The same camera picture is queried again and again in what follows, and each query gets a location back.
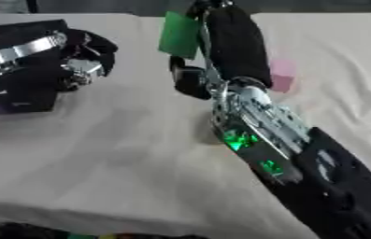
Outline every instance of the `robotic hand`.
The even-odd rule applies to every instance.
[[[319,128],[267,95],[272,86],[258,26],[231,1],[197,1],[206,69],[172,56],[176,89],[213,100],[219,139],[321,239],[371,239],[371,172]]]
[[[0,25],[0,111],[49,111],[60,91],[107,76],[117,46],[65,21]]]

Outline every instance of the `green led light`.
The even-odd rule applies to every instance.
[[[238,134],[236,130],[230,130],[224,133],[224,142],[230,146],[234,151],[238,151],[241,148],[249,148],[259,141],[259,139],[246,132]]]
[[[282,168],[279,167],[276,162],[273,161],[261,162],[261,166],[267,173],[271,174],[272,176],[280,176],[283,174]]]

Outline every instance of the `wrinkled fabric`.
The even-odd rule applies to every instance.
[[[84,234],[317,238],[217,143],[211,103],[175,91],[168,56],[157,51],[163,19],[0,15],[0,23],[60,18],[117,42],[117,64],[53,112],[0,117],[0,221]],[[252,18],[268,55],[296,65],[290,92],[272,97],[371,170],[371,14]]]

